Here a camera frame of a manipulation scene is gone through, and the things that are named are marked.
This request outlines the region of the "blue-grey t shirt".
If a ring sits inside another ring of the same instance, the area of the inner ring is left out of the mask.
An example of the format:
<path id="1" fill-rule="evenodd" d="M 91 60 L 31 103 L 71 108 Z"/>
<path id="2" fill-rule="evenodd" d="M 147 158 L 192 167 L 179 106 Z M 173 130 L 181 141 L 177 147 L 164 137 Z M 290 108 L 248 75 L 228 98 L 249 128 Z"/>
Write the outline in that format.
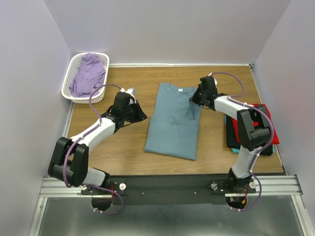
<path id="1" fill-rule="evenodd" d="M 196 159 L 201 108 L 190 101 L 195 92 L 195 87 L 159 85 L 145 152 Z"/>

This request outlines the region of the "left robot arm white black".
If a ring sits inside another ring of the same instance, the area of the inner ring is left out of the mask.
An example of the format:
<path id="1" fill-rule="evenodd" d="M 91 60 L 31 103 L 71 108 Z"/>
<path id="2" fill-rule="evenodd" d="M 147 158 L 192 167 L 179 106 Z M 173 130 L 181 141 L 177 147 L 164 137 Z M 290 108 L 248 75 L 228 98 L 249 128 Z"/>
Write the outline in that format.
<path id="1" fill-rule="evenodd" d="M 66 187 L 92 185 L 98 194 L 110 188 L 110 175 L 88 167 L 89 154 L 101 141 L 128 124 L 144 121 L 147 116 L 135 98 L 135 89 L 121 89 L 114 104 L 85 131 L 69 138 L 57 140 L 48 167 L 48 175 L 63 181 Z"/>

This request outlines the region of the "white perforated plastic basket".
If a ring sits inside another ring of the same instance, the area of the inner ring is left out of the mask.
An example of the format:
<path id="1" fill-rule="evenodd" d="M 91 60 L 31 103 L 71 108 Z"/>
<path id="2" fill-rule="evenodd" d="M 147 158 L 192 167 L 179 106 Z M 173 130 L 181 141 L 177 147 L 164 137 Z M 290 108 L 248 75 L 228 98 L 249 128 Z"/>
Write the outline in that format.
<path id="1" fill-rule="evenodd" d="M 70 60 L 66 75 L 63 80 L 62 89 L 61 89 L 61 93 L 64 98 L 69 99 L 72 102 L 79 103 L 79 104 L 87 104 L 89 102 L 89 97 L 73 97 L 71 95 L 69 86 L 72 83 L 75 77 L 75 74 L 77 70 L 79 69 L 80 64 L 82 63 L 82 57 L 85 54 L 87 53 L 79 53 Z M 93 54 L 97 54 L 104 64 L 104 68 L 106 72 L 105 72 L 105 78 L 104 78 L 103 84 L 105 84 L 107 82 L 107 77 L 108 77 L 108 69 L 109 69 L 109 61 L 110 61 L 109 57 L 104 53 L 93 53 Z"/>

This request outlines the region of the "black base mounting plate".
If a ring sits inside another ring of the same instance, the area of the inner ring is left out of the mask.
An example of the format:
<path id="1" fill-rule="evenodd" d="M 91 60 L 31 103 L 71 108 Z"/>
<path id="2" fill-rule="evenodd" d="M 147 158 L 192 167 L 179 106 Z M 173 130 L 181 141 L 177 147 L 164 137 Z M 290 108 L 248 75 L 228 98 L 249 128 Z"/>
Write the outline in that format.
<path id="1" fill-rule="evenodd" d="M 252 177 L 234 181 L 228 174 L 111 176 L 110 192 L 87 187 L 82 195 L 92 197 L 92 206 L 107 210 L 111 205 L 229 204 L 245 208 L 248 194 L 256 192 Z"/>

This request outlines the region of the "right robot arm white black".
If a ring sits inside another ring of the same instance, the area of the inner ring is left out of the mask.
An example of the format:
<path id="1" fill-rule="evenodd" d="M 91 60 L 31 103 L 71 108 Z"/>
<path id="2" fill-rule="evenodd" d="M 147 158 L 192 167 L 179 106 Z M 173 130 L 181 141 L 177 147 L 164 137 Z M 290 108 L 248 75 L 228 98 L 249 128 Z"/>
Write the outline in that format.
<path id="1" fill-rule="evenodd" d="M 257 158 L 272 144 L 274 138 L 274 126 L 266 107 L 248 105 L 224 93 L 218 93 L 212 74 L 200 78 L 200 84 L 190 101 L 237 120 L 241 146 L 225 184 L 233 193 L 243 190 L 251 182 L 252 169 Z"/>

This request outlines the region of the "folded black t shirt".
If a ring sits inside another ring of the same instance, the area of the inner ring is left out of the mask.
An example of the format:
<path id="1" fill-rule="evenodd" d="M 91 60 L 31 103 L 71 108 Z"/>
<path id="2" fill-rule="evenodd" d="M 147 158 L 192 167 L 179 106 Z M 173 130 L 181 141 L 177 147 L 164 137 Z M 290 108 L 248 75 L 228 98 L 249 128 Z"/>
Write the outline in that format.
<path id="1" fill-rule="evenodd" d="M 240 144 L 237 142 L 236 134 L 232 124 L 232 118 L 229 116 L 224 116 L 225 128 L 226 128 L 226 145 L 228 148 L 237 148 L 240 150 Z M 275 152 L 274 146 L 270 145 L 268 148 L 264 149 L 260 155 L 271 156 Z"/>

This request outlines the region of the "aluminium extrusion frame rail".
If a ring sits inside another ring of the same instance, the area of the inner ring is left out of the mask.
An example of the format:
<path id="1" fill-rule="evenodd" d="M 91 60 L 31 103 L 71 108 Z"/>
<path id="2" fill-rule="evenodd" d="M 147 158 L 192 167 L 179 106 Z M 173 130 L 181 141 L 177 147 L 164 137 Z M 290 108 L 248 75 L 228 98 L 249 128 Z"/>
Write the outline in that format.
<path id="1" fill-rule="evenodd" d="M 90 165 L 111 176 L 227 174 L 236 155 L 225 146 L 223 115 L 203 110 L 195 161 L 146 153 L 148 121 L 120 130 L 91 154 Z M 248 210 L 227 204 L 112 205 L 109 215 L 92 208 L 92 197 L 43 179 L 32 236 L 312 236 L 304 191 L 298 176 L 284 170 L 278 154 L 255 166 L 256 192 L 247 195 Z"/>

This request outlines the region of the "purple t shirt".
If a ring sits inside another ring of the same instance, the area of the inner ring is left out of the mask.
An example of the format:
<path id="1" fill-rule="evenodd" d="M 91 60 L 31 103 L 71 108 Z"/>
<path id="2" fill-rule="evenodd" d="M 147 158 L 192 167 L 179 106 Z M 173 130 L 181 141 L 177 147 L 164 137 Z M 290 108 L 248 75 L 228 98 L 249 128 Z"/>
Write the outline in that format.
<path id="1" fill-rule="evenodd" d="M 97 54 L 85 54 L 69 86 L 71 95 L 73 97 L 89 97 L 104 83 L 105 72 L 104 64 Z"/>

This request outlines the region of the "folded red t shirt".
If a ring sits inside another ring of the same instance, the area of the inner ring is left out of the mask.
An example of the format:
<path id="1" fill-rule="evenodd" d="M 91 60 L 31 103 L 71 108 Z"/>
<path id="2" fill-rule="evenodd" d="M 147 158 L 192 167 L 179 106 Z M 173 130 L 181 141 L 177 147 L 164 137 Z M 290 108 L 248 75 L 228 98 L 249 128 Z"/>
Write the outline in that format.
<path id="1" fill-rule="evenodd" d="M 254 109 L 240 110 L 232 119 L 236 139 L 250 150 L 259 146 L 279 144 L 276 131 L 271 130 L 271 115 L 264 104 L 254 104 Z"/>

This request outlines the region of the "folded teal t shirt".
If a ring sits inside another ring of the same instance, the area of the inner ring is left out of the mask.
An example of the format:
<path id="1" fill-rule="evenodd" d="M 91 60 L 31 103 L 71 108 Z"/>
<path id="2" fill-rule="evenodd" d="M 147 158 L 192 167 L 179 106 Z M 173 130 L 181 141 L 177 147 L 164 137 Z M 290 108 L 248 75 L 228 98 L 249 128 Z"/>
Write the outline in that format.
<path id="1" fill-rule="evenodd" d="M 232 148 L 231 150 L 232 150 L 233 153 L 239 153 L 239 151 L 240 151 L 240 150 L 237 149 L 237 148 Z"/>

